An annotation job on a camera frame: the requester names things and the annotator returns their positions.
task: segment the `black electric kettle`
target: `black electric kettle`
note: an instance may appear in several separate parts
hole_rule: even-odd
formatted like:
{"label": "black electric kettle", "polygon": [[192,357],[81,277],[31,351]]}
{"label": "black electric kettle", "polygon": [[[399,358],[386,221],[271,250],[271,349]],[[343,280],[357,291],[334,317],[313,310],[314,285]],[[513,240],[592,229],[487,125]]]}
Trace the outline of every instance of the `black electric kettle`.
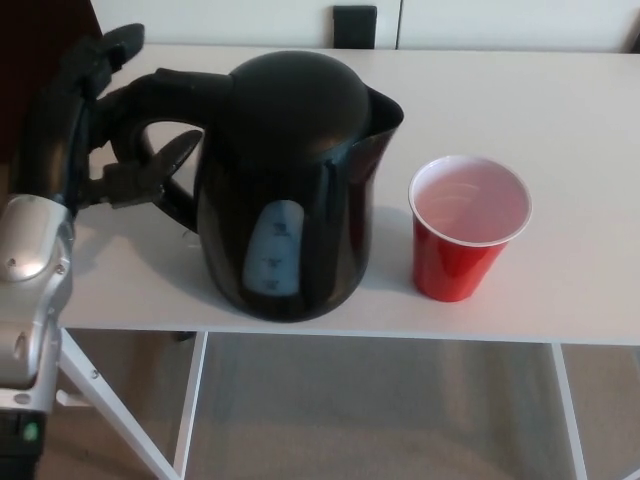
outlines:
{"label": "black electric kettle", "polygon": [[293,322],[335,308],[357,287],[375,171],[403,112],[346,65],[285,51],[229,75],[160,69],[99,108],[109,111],[105,134],[122,163],[153,161],[151,123],[204,129],[193,197],[169,179],[155,203],[198,232],[233,305]]}

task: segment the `white cabinet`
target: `white cabinet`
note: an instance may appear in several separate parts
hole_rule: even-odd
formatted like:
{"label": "white cabinet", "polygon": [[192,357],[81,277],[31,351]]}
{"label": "white cabinet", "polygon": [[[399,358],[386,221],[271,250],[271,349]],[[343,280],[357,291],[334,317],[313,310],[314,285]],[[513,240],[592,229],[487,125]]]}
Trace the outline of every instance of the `white cabinet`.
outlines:
{"label": "white cabinet", "polygon": [[92,0],[103,31],[144,23],[151,43],[326,47],[335,4],[376,5],[377,48],[395,48],[400,0]]}
{"label": "white cabinet", "polygon": [[621,51],[638,0],[404,0],[400,48]]}

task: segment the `table top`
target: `table top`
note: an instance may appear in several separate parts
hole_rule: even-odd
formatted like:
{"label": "table top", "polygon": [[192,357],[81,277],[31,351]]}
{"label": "table top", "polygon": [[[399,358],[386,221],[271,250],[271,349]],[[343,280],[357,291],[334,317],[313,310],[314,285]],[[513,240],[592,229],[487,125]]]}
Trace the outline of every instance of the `table top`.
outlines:
{"label": "table top", "polygon": [[[161,66],[228,72],[266,51],[149,45],[112,87]],[[216,292],[195,235],[152,205],[99,206],[78,217],[63,326],[640,345],[640,56],[325,53],[406,114],[376,177],[371,258],[353,295],[308,322],[248,317]],[[443,304],[410,281],[407,187],[420,165],[455,153],[511,167],[534,208],[476,294]],[[92,160],[112,161],[109,148]],[[178,172],[185,185],[194,168]]]}

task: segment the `table leg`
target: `table leg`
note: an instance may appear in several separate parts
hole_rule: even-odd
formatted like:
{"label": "table leg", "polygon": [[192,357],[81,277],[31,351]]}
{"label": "table leg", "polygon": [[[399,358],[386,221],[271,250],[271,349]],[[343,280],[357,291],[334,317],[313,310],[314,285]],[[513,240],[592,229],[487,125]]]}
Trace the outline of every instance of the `table leg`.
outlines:
{"label": "table leg", "polygon": [[60,368],[156,477],[183,480],[65,329]]}
{"label": "table leg", "polygon": [[569,445],[571,447],[576,480],[588,480],[587,467],[584,463],[582,445],[580,443],[578,421],[576,420],[576,413],[573,408],[573,399],[571,398],[571,387],[569,385],[569,377],[567,376],[567,367],[564,363],[564,355],[562,353],[562,345],[559,343],[552,343],[551,355],[553,357],[553,363],[558,378],[558,387],[560,389],[562,409],[564,410],[564,418],[567,426],[567,432],[569,434]]}
{"label": "table leg", "polygon": [[184,405],[182,407],[176,454],[173,460],[173,468],[178,472],[180,478],[184,478],[187,472],[191,436],[193,434],[193,422],[198,406],[198,392],[200,391],[200,379],[202,378],[202,367],[207,352],[208,337],[209,334],[207,332],[198,332],[196,334],[195,344],[193,345],[189,381],[187,382],[187,394],[185,395]]}
{"label": "table leg", "polygon": [[[636,349],[635,359],[636,359],[636,367],[638,368],[638,373],[640,373],[640,350]],[[630,473],[629,475],[624,477],[622,480],[640,480],[640,468],[635,472]]]}

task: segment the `red plastic cup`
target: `red plastic cup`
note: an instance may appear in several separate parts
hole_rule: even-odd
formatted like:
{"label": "red plastic cup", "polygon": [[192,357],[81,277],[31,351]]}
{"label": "red plastic cup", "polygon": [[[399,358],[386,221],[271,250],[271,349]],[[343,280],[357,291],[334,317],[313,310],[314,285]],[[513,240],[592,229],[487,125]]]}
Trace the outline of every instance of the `red plastic cup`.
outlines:
{"label": "red plastic cup", "polygon": [[416,172],[413,281],[442,302],[468,298],[507,243],[531,217],[531,197],[508,168],[485,158],[452,155]]}

